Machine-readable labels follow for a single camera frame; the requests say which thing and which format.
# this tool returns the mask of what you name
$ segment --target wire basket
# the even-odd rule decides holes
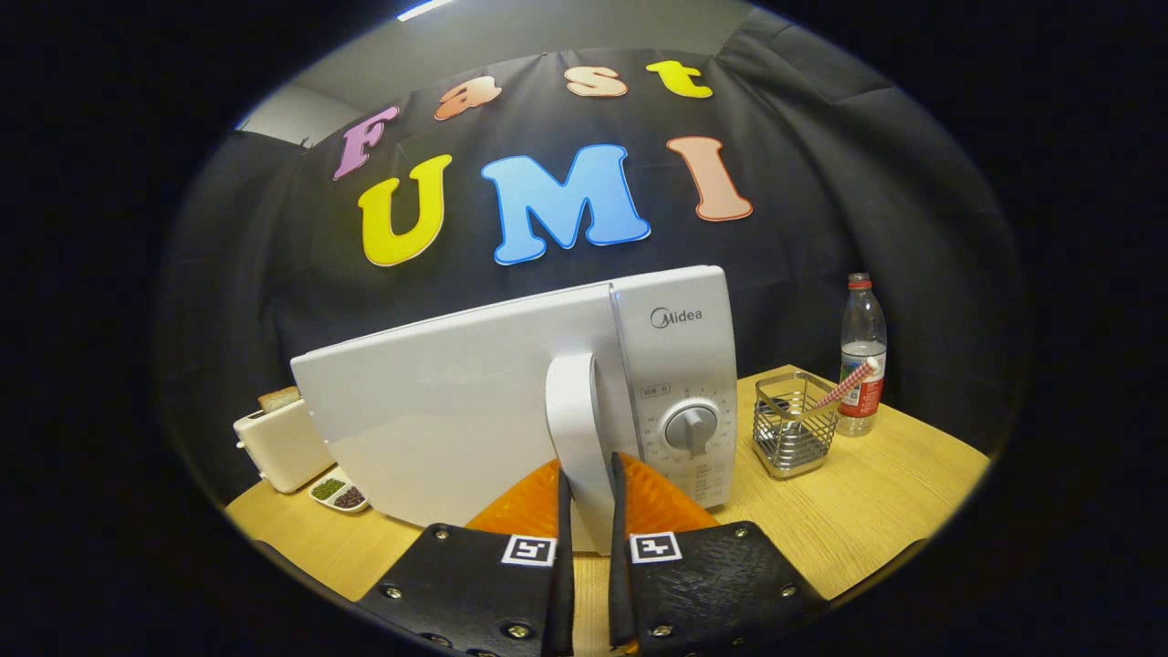
[[[840,417],[840,401],[814,406],[829,392],[832,386],[806,372],[755,383],[755,454],[771,477],[786,479],[823,464]]]

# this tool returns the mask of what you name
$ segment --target foam letter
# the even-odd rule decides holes
[[[438,99],[442,105],[434,112],[434,118],[446,120],[450,117],[457,117],[468,108],[478,108],[494,101],[495,96],[502,92],[502,89],[495,87],[495,78],[489,75],[464,82],[442,95],[442,98]]]
[[[637,215],[625,181],[621,162],[627,154],[611,144],[585,146],[576,153],[563,185],[527,155],[482,167],[482,177],[499,192],[503,243],[495,249],[495,262],[515,264],[548,250],[547,242],[531,233],[528,210],[564,249],[576,244],[584,203],[592,209],[592,224],[584,233],[589,242],[605,245],[648,237],[649,223]]]
[[[370,148],[381,141],[384,132],[382,124],[392,120],[397,116],[397,108],[392,106],[369,120],[363,120],[345,131],[345,151],[341,153],[341,166],[333,174],[333,180],[340,180],[342,175],[355,170],[369,159],[364,147]]]
[[[709,87],[697,87],[689,81],[689,76],[702,75],[702,71],[697,69],[688,69],[681,65],[681,62],[675,62],[673,60],[669,60],[668,62],[658,62],[645,67],[645,70],[651,70],[660,75],[661,82],[665,83],[665,88],[679,96],[686,96],[687,98],[709,98],[714,95],[714,90]]]
[[[418,223],[404,235],[395,235],[389,223],[396,178],[378,182],[361,194],[357,199],[362,210],[361,243],[369,262],[394,267],[422,254],[433,243],[445,214],[442,171],[450,162],[450,155],[438,155],[410,172],[410,178],[418,181]]]
[[[665,146],[680,153],[689,166],[689,174],[694,177],[701,196],[697,216],[705,221],[730,221],[755,212],[755,207],[738,195],[730,180],[730,172],[718,155],[721,141],[710,137],[677,137],[666,141]]]
[[[624,96],[628,87],[617,71],[604,67],[576,67],[564,71],[568,90],[577,96]]]

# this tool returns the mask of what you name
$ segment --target ceiling light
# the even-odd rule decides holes
[[[413,16],[424,14],[424,13],[429,12],[430,9],[437,9],[438,7],[442,7],[443,5],[447,5],[447,4],[450,4],[450,0],[430,0],[429,2],[423,2],[423,4],[418,5],[417,7],[410,9],[409,12],[405,12],[401,16],[397,16],[397,20],[399,20],[399,21],[408,21],[408,20],[412,19]]]

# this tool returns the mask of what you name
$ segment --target black fabric curtain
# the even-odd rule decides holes
[[[709,98],[670,92],[645,67],[701,71]],[[564,70],[616,70],[614,98],[580,97]],[[439,98],[489,75],[498,98],[443,122]],[[159,394],[169,431],[221,502],[257,480],[231,423],[260,394],[292,385],[288,359],[391,326],[570,285],[693,264],[726,272],[739,376],[784,364],[836,378],[850,271],[871,274],[889,320],[884,401],[988,451],[1013,421],[1029,358],[1011,236],[992,191],[958,144],[903,91],[846,53],[756,11],[717,56],[652,49],[548,53],[486,65],[387,98],[369,159],[333,180],[345,126],[304,151],[234,133],[176,220],[161,284]],[[712,137],[742,220],[702,221],[675,137]],[[548,242],[509,267],[495,160],[528,155],[564,181],[576,152],[617,144],[645,240],[570,250]],[[416,222],[410,171],[450,154],[445,220],[433,243],[371,264],[357,198],[398,178],[392,226]]]

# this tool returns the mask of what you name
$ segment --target table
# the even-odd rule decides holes
[[[988,459],[961,441],[881,406],[871,433],[837,435],[823,465],[792,479],[766,475],[752,451],[755,382],[738,381],[738,441],[730,500],[721,523],[752,520],[825,599],[833,599],[930,537],[978,483]],[[250,538],[263,540],[342,596],[356,601],[405,552],[420,527],[368,509],[354,516],[259,482],[227,506]],[[609,560],[577,554],[576,655],[607,655]]]

